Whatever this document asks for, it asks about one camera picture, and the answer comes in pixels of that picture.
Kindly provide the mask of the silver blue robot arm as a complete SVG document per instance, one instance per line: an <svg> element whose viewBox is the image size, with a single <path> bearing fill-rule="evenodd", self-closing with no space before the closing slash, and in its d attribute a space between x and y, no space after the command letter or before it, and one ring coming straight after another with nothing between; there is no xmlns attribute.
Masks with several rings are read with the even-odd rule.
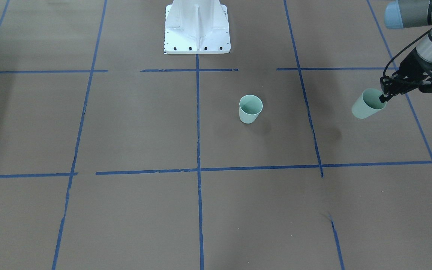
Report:
<svg viewBox="0 0 432 270"><path fill-rule="evenodd" d="M415 89L432 93L432 0L394 0L385 9L384 23L388 29L431 29L410 43L413 50L392 75L383 73L379 79L383 91L379 101L385 103Z"/></svg>

